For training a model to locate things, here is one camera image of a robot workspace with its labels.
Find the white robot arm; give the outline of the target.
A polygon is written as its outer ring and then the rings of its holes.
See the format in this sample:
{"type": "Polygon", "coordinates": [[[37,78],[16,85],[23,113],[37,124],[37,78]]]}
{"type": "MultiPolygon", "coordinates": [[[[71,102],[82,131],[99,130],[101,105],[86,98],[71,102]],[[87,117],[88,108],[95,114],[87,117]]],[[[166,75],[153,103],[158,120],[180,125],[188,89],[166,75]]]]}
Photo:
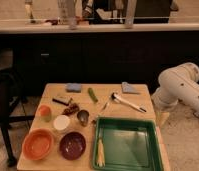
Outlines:
{"type": "Polygon", "coordinates": [[[191,62],[162,71],[159,87],[152,95],[153,103],[161,111],[173,109],[179,100],[199,113],[199,67],[191,62]]]}

